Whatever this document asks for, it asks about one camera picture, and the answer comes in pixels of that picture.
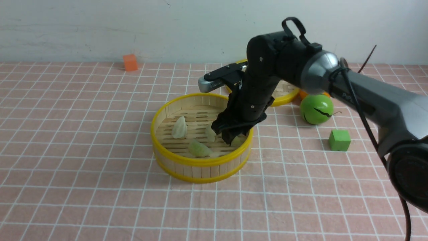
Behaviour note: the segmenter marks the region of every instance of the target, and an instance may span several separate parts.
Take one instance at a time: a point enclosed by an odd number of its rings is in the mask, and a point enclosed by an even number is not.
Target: steamer slats
[[[221,135],[216,137],[215,142],[208,142],[205,136],[205,129],[211,125],[217,115],[226,108],[227,100],[219,96],[200,94],[199,96],[189,96],[179,101],[173,102],[160,112],[154,120],[154,136],[159,143],[168,151],[182,157],[209,162],[210,157],[196,158],[188,150],[192,139],[205,144],[217,157],[225,156],[237,149],[237,147],[228,146]],[[187,135],[185,139],[174,139],[171,136],[174,123],[184,116],[187,124]],[[244,143],[245,136],[240,136],[241,143]],[[164,168],[175,174],[192,179],[217,178],[236,171],[238,166],[246,159],[251,147],[234,159],[225,159],[224,164],[213,166],[190,166],[178,164],[175,160],[170,160],[155,149],[157,160],[163,164]]]

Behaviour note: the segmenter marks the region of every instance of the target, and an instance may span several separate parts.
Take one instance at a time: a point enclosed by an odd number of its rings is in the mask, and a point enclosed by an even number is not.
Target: orange cube
[[[125,64],[125,71],[138,70],[137,57],[134,54],[123,55],[123,63]]]

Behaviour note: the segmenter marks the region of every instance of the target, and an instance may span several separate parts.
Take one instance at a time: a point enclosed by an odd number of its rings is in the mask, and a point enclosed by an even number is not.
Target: yellow steamer rim
[[[245,61],[246,59],[243,59],[236,63],[242,63]],[[231,92],[229,87],[226,86],[226,89],[229,93]],[[299,88],[287,83],[284,80],[281,80],[273,93],[273,97],[275,98],[275,100],[273,101],[271,107],[290,103],[294,100],[294,98],[296,98],[296,96],[299,94],[299,91]]]
[[[150,134],[158,165],[169,175],[192,183],[224,180],[238,172],[250,157],[253,129],[239,147],[228,146],[220,136],[207,142],[206,127],[227,106],[228,98],[214,93],[193,93],[163,105],[153,118]],[[180,116],[187,124],[186,139],[174,139],[172,127]],[[188,151],[192,139],[205,144],[219,155],[216,158],[194,158]]]

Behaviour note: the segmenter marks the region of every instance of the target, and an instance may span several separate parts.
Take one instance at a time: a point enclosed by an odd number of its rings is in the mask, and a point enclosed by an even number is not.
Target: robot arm
[[[299,29],[300,39],[287,27],[289,20]],[[326,91],[352,109],[360,109],[378,126],[377,153],[380,157],[390,154],[387,171],[394,187],[405,200],[428,212],[428,97],[343,71],[345,64],[335,54],[307,41],[297,18],[285,19],[282,27],[284,31],[249,41],[248,66],[239,84],[228,84],[232,89],[228,105],[213,122],[213,130],[222,133],[228,144],[235,136],[247,134],[266,118],[265,110],[281,79],[309,94]]]

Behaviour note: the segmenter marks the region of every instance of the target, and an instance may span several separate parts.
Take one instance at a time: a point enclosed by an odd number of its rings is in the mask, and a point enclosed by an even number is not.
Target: black cable
[[[343,78],[345,79],[345,83],[348,87],[349,90],[349,94],[351,94],[352,97],[352,102],[355,105],[355,109],[358,112],[358,115],[360,116],[361,121],[363,122],[363,125],[366,129],[367,134],[369,135],[369,138],[375,148],[375,150],[377,151],[379,148],[379,144],[376,141],[375,136],[373,135],[372,130],[370,129],[370,126],[367,122],[367,119],[364,115],[363,110],[361,109],[360,103],[358,102],[357,99],[357,95],[355,94],[354,88],[352,88],[352,84],[351,81],[348,78],[348,71],[350,69],[346,68],[346,67],[342,67],[342,68],[338,68],[335,71],[333,71],[333,73],[331,74],[331,78],[330,80],[333,80],[337,77],[338,73],[340,72],[343,76]],[[386,160],[385,157],[380,157],[380,160],[382,161],[383,166],[386,168]],[[412,232],[412,225],[411,225],[411,220],[410,220],[410,212],[409,212],[409,207],[407,205],[406,200],[404,200],[401,196],[400,196],[400,201],[401,201],[401,205],[403,206],[403,210],[404,210],[404,217],[406,219],[406,236],[405,236],[405,241],[410,241],[410,236],[411,236],[411,232]]]

